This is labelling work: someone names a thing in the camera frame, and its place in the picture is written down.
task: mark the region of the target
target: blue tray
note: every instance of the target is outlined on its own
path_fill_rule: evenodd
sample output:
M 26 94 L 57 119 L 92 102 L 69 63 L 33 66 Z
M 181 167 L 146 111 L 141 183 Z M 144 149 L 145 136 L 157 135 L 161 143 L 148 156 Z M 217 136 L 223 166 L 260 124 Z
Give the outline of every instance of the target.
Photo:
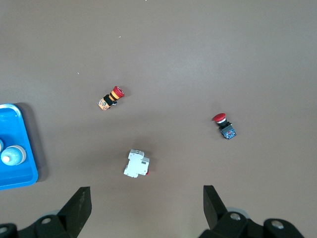
M 0 190 L 34 184 L 38 179 L 38 171 L 21 111 L 16 105 L 0 105 L 0 139 L 5 148 L 20 145 L 26 151 L 26 159 L 20 165 L 8 166 L 0 160 Z

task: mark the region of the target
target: red cap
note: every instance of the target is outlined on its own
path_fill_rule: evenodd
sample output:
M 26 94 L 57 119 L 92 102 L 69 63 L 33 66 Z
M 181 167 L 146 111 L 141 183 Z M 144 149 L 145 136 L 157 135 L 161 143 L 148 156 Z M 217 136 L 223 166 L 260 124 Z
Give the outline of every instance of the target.
M 115 86 L 113 89 L 114 93 L 119 96 L 120 98 L 124 97 L 124 93 L 118 86 Z
M 214 116 L 213 120 L 214 120 L 215 122 L 217 122 L 217 121 L 222 121 L 222 120 L 224 120 L 225 118 L 226 118 L 226 114 L 225 114 L 225 113 L 220 113 L 220 114 Z

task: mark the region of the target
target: screw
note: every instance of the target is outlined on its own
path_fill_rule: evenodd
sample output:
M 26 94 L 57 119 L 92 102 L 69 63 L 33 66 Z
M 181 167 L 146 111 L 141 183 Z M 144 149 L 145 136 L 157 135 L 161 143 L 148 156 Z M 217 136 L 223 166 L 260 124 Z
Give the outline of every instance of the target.
M 7 230 L 8 230 L 7 227 L 1 227 L 1 228 L 0 228 L 0 234 L 1 234 L 1 233 L 5 233 Z
M 272 221 L 271 224 L 272 224 L 272 226 L 274 226 L 275 228 L 278 228 L 278 229 L 284 228 L 283 224 L 277 220 Z
M 41 221 L 41 223 L 42 224 L 47 224 L 47 223 L 49 223 L 51 221 L 51 218 L 50 217 L 46 217 L 45 219 L 43 219 L 42 221 Z
M 240 221 L 241 220 L 241 217 L 237 213 L 231 213 L 230 217 L 231 217 L 231 219 L 236 220 L 236 221 Z

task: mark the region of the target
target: light blue bottle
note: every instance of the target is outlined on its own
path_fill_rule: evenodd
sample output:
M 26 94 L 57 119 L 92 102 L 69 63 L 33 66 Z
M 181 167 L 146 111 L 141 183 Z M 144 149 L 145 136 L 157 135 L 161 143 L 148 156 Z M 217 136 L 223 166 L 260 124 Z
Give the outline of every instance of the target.
M 12 145 L 7 147 L 1 153 L 1 160 L 4 164 L 13 166 L 23 163 L 26 159 L 25 150 L 19 145 Z
M 1 151 L 4 149 L 4 144 L 3 144 L 3 142 L 2 142 L 2 140 L 0 140 L 0 153 L 1 153 Z

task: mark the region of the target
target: metal screw head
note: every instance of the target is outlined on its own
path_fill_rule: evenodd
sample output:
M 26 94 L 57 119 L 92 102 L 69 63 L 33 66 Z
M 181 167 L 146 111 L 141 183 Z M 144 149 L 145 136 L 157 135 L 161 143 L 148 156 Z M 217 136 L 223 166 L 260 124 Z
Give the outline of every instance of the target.
M 241 220 L 240 215 L 237 214 L 237 213 L 231 213 L 230 217 L 231 217 L 231 219 L 236 220 L 236 221 L 240 221 Z
M 1 227 L 1 228 L 0 228 L 0 234 L 1 234 L 1 233 L 5 233 L 7 230 L 8 230 L 7 227 Z
M 51 218 L 50 217 L 46 217 L 45 219 L 43 219 L 42 221 L 41 221 L 41 223 L 42 224 L 47 224 L 47 223 L 49 223 L 51 221 Z
M 277 220 L 271 221 L 271 224 L 272 224 L 272 226 L 274 226 L 275 228 L 278 228 L 278 229 L 284 228 L 283 224 Z

